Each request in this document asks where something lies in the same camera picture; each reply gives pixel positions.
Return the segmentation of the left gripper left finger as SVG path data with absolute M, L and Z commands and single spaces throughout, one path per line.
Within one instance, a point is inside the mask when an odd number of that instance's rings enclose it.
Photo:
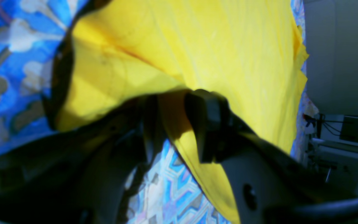
M 0 222 L 115 224 L 125 184 L 155 156 L 156 95 L 0 156 Z

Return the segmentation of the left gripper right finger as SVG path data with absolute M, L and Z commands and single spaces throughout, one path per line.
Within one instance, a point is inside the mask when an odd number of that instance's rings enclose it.
M 358 196 L 325 183 L 257 136 L 225 97 L 202 89 L 185 95 L 199 161 L 220 164 L 241 223 L 358 224 Z

